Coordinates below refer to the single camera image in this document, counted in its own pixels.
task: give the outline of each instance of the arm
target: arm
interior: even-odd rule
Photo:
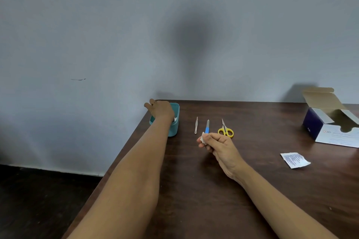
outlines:
[[[101,194],[69,239],[141,238],[158,201],[159,174],[174,118],[167,101],[145,107],[156,118],[119,162]]]
[[[280,239],[337,239],[292,201],[281,194],[240,156],[231,138],[217,133],[204,135],[226,175],[237,181]],[[204,147],[200,139],[199,147]]]

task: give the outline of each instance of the gray wall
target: gray wall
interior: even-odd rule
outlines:
[[[150,97],[319,85],[359,103],[358,16],[358,0],[0,0],[0,162],[103,174]]]

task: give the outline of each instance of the teal plastic container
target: teal plastic container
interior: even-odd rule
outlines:
[[[171,127],[169,128],[169,131],[168,131],[168,137],[172,137],[174,135],[177,134],[177,130],[178,130],[178,123],[180,122],[180,114],[179,114],[179,105],[177,103],[170,103],[171,104],[171,107],[174,111],[174,116],[177,117],[177,120],[176,121],[173,121],[171,123]],[[150,118],[150,125],[155,121],[155,118],[151,115],[151,118]]]

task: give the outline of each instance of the yellow scissors handle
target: yellow scissors handle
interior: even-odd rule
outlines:
[[[223,135],[226,135],[226,136],[228,136],[228,137],[230,137],[230,138],[232,138],[233,135],[234,135],[233,130],[231,130],[230,128],[227,128],[227,132],[226,132],[225,129],[224,129],[224,127],[222,127],[222,128],[220,128],[220,129],[218,130],[218,134],[220,134],[220,132],[222,132]]]

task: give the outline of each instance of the open box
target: open box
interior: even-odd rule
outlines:
[[[316,142],[359,148],[359,118],[339,101],[333,88],[309,87],[303,125]]]

